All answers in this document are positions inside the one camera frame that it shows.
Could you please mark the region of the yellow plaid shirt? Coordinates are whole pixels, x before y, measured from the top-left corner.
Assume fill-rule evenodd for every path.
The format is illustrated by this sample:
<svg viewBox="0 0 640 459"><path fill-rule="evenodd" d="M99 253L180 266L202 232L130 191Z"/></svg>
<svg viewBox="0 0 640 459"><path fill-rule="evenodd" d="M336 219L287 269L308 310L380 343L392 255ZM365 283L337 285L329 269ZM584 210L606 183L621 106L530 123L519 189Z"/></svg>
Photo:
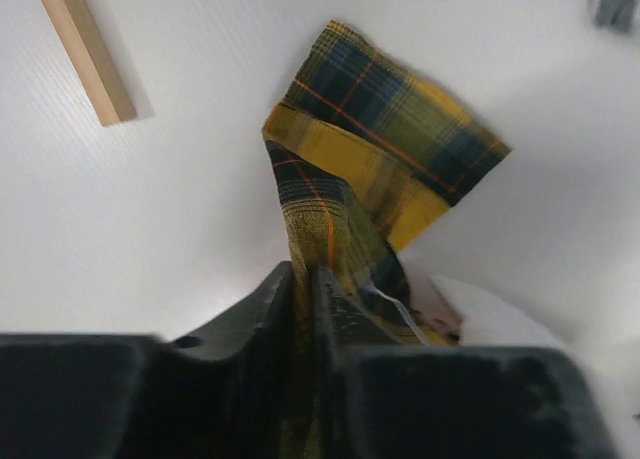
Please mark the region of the yellow plaid shirt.
<svg viewBox="0 0 640 459"><path fill-rule="evenodd" d="M449 344L410 305L398 252L463 199L509 146L443 87L331 21L263 129L293 267L284 458L321 455L312 273L327 267L393 338Z"/></svg>

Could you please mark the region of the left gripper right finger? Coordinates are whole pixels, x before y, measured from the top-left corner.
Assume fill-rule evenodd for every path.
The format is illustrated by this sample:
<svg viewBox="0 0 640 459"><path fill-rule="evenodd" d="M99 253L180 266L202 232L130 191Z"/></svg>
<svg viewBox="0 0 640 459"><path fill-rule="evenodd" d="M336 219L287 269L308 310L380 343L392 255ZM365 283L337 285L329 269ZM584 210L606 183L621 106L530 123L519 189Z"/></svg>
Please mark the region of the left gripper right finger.
<svg viewBox="0 0 640 459"><path fill-rule="evenodd" d="M325 458L615 458L577 366L540 347L411 346L312 277Z"/></svg>

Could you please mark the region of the black white checkered shirt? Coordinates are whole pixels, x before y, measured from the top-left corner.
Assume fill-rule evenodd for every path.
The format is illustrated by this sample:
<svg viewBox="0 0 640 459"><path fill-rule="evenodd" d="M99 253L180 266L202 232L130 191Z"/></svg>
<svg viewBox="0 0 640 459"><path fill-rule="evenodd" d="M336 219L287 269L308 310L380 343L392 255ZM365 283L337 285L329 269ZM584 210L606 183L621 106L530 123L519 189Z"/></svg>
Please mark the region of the black white checkered shirt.
<svg viewBox="0 0 640 459"><path fill-rule="evenodd" d="M618 34L631 35L636 28L639 0L588 0L593 26Z"/></svg>

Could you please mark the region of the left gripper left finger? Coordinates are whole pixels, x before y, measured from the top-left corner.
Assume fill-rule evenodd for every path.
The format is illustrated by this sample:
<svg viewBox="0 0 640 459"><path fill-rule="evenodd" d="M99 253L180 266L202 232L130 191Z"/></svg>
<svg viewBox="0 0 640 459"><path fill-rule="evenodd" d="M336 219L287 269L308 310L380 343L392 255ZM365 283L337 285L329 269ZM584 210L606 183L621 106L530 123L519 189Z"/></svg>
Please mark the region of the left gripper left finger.
<svg viewBox="0 0 640 459"><path fill-rule="evenodd" d="M5 458L274 458L292 319L279 263L240 302L167 342L5 334Z"/></svg>

